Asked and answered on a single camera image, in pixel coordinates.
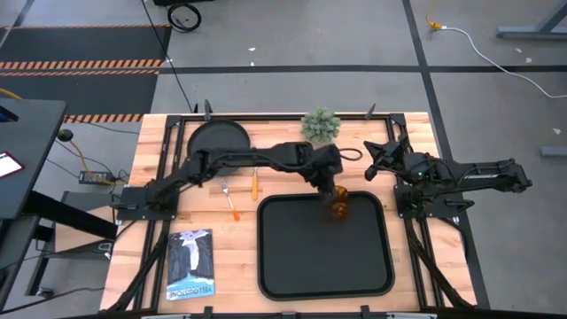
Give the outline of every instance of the potted plant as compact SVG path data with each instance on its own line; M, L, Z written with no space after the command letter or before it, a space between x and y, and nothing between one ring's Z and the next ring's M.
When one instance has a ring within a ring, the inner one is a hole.
M340 119L327 108L317 107L313 112L305 114L301 122L301 134L315 147L329 144L338 136Z

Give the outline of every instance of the fork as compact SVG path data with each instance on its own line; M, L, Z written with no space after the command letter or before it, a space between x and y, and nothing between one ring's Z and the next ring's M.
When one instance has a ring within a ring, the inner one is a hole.
M229 204L230 204L230 208L232 208L232 215L234 216L234 220L240 221L240 215L238 215L236 208L234 207L234 205L232 205L232 200L230 200L229 186L227 185L227 181L225 179L221 180L221 190L227 196L227 199L229 200Z

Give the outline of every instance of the book cover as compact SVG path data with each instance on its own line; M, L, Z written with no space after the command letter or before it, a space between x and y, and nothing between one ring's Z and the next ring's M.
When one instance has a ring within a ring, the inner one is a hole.
M167 248L167 300L214 295L213 231L170 234Z

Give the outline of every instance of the concrete floor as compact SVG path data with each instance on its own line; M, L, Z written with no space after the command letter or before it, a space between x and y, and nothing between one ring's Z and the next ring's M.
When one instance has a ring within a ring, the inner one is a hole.
M503 65L566 65L567 43L502 41L499 25L534 23L558 1L438 0L433 19L461 27L478 48ZM24 0L0 4L0 25L11 25ZM428 31L429 1L412 0L430 66L482 66L466 39ZM150 7L156 23L165 9ZM196 6L201 28L173 33L169 54L180 66L401 65L417 66L402 3L391 0L216 0ZM136 0L35 0L24 25L104 25L147 23ZM567 74L527 74L552 94L567 93ZM534 87L505 74L433 74L433 84L455 160L514 157L534 186L518 195L479 191L467 194L472 232L492 308L567 314L567 161L542 159L541 145L567 145L567 99L549 100ZM419 73L184 74L193 102L211 101L216 112L427 111ZM173 75L159 76L153 113L186 112ZM136 130L139 124L109 124ZM69 125L87 156L116 174L129 170L136 137L88 125ZM564 133L557 135L553 128ZM50 159L77 173L80 164L57 145ZM63 191L109 191L80 186L49 163L35 189L53 198ZM104 285L103 261L52 261L43 285L58 292ZM33 263L28 262L7 307L34 301L22 292ZM97 311L100 293L81 292L6 317L60 317Z

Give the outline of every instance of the black mat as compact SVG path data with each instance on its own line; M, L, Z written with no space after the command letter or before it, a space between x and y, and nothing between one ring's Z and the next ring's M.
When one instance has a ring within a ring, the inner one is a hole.
M149 113L156 74L0 76L23 98L63 100L66 114Z
M171 27L157 27L168 45ZM151 27L14 28L0 61L163 59Z
M278 195L258 207L261 291L272 300L377 296L394 282L384 212L365 191L349 193L336 220L317 194Z

